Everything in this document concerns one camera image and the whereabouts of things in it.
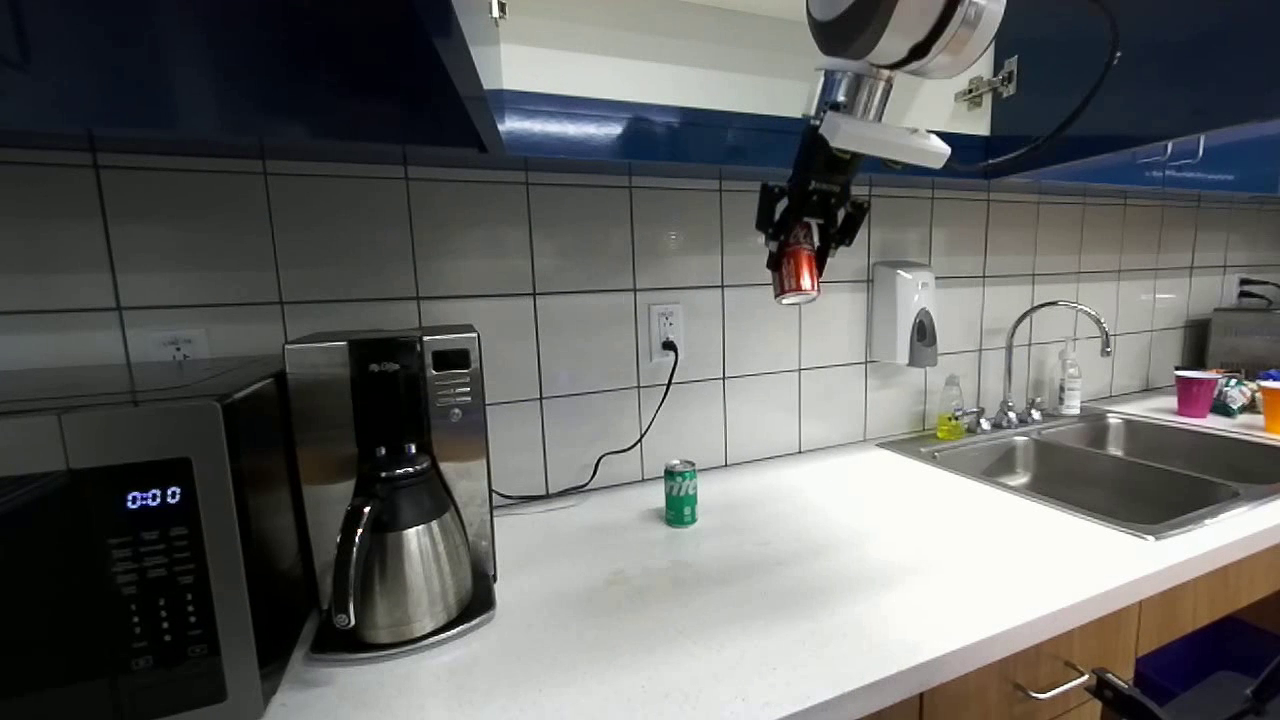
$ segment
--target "stainless steel carafe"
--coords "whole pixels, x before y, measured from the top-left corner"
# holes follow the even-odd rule
[[[364,645],[410,645],[473,599],[473,546],[431,457],[414,443],[357,477],[340,527],[330,614]]]

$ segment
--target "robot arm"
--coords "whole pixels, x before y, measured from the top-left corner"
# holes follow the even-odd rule
[[[818,47],[846,63],[799,135],[787,185],[765,185],[758,227],[770,243],[779,302],[810,302],[835,249],[868,214],[851,200],[859,156],[943,166],[954,147],[920,127],[890,127],[894,75],[947,78],[967,71],[1003,20],[1003,0],[810,0]]]

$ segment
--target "cup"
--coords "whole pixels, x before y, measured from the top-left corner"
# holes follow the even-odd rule
[[[1180,415],[1209,415],[1217,400],[1217,370],[1178,370],[1178,410]]]
[[[1260,380],[1255,404],[1264,410],[1264,433],[1280,435],[1280,380]]]

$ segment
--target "microwave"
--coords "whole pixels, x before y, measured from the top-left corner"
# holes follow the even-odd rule
[[[272,363],[0,415],[0,716],[257,720],[312,614]]]

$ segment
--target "tile backsplash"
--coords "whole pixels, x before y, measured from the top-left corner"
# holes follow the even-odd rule
[[[490,353],[497,484],[584,479],[661,400],[647,309],[685,302],[682,385],[642,453],[602,479],[903,438],[947,407],[997,407],[1003,337],[1037,301],[1080,301],[1118,327],[1046,310],[1015,343],[1014,400],[1055,400],[1080,337],[1090,396],[1167,389],[1184,323],[1237,277],[1280,277],[1280,204],[1100,194],[1002,185],[875,185],[826,301],[778,309],[753,230],[758,185],[573,174],[545,166],[276,163],[0,151],[0,370],[272,357],[330,327],[476,323]],[[874,264],[941,277],[941,366],[868,363]]]

